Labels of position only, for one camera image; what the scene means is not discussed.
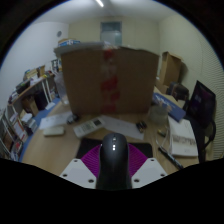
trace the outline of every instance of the box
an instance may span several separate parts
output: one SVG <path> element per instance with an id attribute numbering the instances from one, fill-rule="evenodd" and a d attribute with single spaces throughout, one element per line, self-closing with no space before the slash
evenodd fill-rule
<path id="1" fill-rule="evenodd" d="M 155 86 L 157 87 L 157 89 L 162 93 L 162 94 L 166 94 L 167 93 L 167 89 L 169 88 L 169 86 L 163 85 L 158 79 L 156 79 L 156 84 Z"/>
<path id="2" fill-rule="evenodd" d="M 182 58 L 170 52 L 162 55 L 162 66 L 160 71 L 160 83 L 169 86 L 171 82 L 178 82 Z"/>
<path id="3" fill-rule="evenodd" d="M 148 112 L 158 55 L 124 47 L 104 50 L 90 46 L 68 49 L 60 55 L 74 114 Z"/>
<path id="4" fill-rule="evenodd" d="M 39 112 L 33 96 L 24 98 L 22 100 L 22 105 L 23 105 L 23 109 L 27 113 L 32 113 L 33 116 L 36 116 Z"/>
<path id="5" fill-rule="evenodd" d="M 79 44 L 79 40 L 74 40 L 74 39 L 62 39 L 61 41 L 58 42 L 58 47 L 61 46 L 67 46 L 67 45 L 73 45 L 73 44 Z"/>

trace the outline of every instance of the blue object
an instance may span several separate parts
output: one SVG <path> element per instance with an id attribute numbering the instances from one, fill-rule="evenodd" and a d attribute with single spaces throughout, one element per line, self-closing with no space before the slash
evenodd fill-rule
<path id="1" fill-rule="evenodd" d="M 161 104 L 163 108 L 167 109 L 169 116 L 177 122 L 183 119 L 186 115 L 184 110 L 159 93 L 153 93 L 152 100 L 155 104 Z"/>

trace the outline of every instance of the white wall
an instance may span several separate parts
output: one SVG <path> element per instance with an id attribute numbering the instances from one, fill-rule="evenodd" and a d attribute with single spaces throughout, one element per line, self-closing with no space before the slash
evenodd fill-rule
<path id="1" fill-rule="evenodd" d="M 160 55 L 170 51 L 183 58 L 180 81 L 189 89 L 190 94 L 193 93 L 197 80 L 216 94 L 217 134 L 213 144 L 216 159 L 224 145 L 224 72 L 220 61 L 205 37 L 182 16 L 174 15 L 161 21 L 159 32 Z"/>
<path id="2" fill-rule="evenodd" d="M 68 24 L 44 22 L 29 26 L 8 52 L 0 70 L 0 108 L 7 105 L 9 95 L 23 81 L 24 72 L 55 59 L 53 49 L 58 40 L 68 37 Z"/>
<path id="3" fill-rule="evenodd" d="M 149 20 L 130 17 L 99 17 L 77 21 L 69 26 L 69 37 L 82 42 L 100 41 L 100 23 L 122 22 L 122 45 L 159 54 L 159 27 Z"/>

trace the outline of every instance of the desk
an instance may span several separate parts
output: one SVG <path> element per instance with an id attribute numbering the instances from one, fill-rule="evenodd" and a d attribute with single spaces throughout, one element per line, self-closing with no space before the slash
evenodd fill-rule
<path id="1" fill-rule="evenodd" d="M 69 106 L 62 105 L 59 102 L 48 116 L 52 116 L 59 113 L 70 111 Z M 24 154 L 22 163 L 37 166 L 43 170 L 46 170 L 52 174 L 59 176 L 70 161 L 76 157 L 80 139 L 78 139 L 73 131 L 73 127 L 81 124 L 89 119 L 96 117 L 97 115 L 85 115 L 82 116 L 79 122 L 71 125 L 63 125 L 65 127 L 65 134 L 63 136 L 44 137 L 43 130 L 37 130 L 31 139 L 29 146 Z M 172 174 L 177 171 L 176 167 L 170 163 L 159 151 L 155 141 L 155 134 L 157 126 L 148 121 L 146 114 L 123 114 L 123 115 L 109 115 L 111 117 L 122 119 L 124 121 L 136 123 L 140 120 L 144 120 L 147 124 L 144 140 L 133 139 L 126 137 L 128 142 L 147 142 L 152 145 L 153 157 L 155 157 L 161 164 L 167 174 Z M 102 128 L 94 133 L 88 135 L 88 138 L 102 139 L 110 131 Z M 159 142 L 162 142 L 163 138 L 158 136 Z M 178 158 L 178 161 L 184 166 L 190 166 L 198 164 L 198 158 Z"/>

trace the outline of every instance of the black chair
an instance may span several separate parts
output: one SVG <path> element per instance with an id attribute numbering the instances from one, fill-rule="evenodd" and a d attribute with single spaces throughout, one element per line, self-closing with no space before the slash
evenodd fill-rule
<path id="1" fill-rule="evenodd" d="M 195 140 L 198 148 L 199 162 L 206 161 L 206 147 L 214 140 L 216 134 L 216 124 L 213 115 L 216 106 L 216 95 L 197 81 L 190 101 L 187 101 L 183 107 L 186 111 L 185 119 L 191 122 L 194 131 Z M 205 143 L 206 129 L 211 128 L 209 140 Z"/>

